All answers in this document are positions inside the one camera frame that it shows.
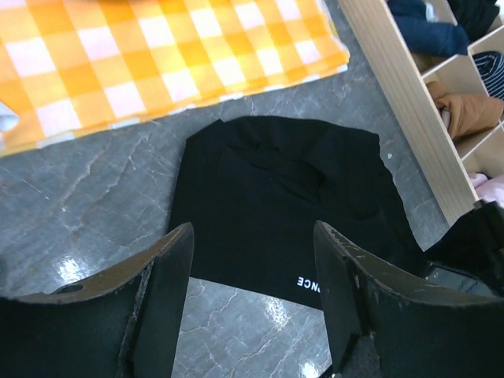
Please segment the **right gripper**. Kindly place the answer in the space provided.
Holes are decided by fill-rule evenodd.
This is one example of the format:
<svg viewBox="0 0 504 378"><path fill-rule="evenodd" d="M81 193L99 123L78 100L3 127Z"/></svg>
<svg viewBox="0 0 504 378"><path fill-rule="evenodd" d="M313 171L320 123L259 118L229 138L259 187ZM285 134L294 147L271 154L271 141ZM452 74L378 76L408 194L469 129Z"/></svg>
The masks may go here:
<svg viewBox="0 0 504 378"><path fill-rule="evenodd" d="M502 297L503 208L496 201L479 200L424 257L430 265L478 280Z"/></svg>

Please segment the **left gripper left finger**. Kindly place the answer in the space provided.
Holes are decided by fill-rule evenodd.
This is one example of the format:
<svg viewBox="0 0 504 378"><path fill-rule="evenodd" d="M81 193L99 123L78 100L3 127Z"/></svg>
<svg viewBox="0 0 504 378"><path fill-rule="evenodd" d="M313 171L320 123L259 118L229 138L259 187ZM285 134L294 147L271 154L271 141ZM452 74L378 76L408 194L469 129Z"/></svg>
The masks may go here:
<svg viewBox="0 0 504 378"><path fill-rule="evenodd" d="M186 223L52 293L2 298L2 376L171 376L193 251Z"/></svg>

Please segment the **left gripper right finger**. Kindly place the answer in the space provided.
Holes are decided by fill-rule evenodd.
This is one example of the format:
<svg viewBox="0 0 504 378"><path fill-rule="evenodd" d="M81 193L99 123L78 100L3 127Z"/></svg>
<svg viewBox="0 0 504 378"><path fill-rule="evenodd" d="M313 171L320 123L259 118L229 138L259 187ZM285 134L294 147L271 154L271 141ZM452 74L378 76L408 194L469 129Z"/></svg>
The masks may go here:
<svg viewBox="0 0 504 378"><path fill-rule="evenodd" d="M503 300L429 283L352 243L328 224L314 255L334 372L363 377L501 377Z"/></svg>

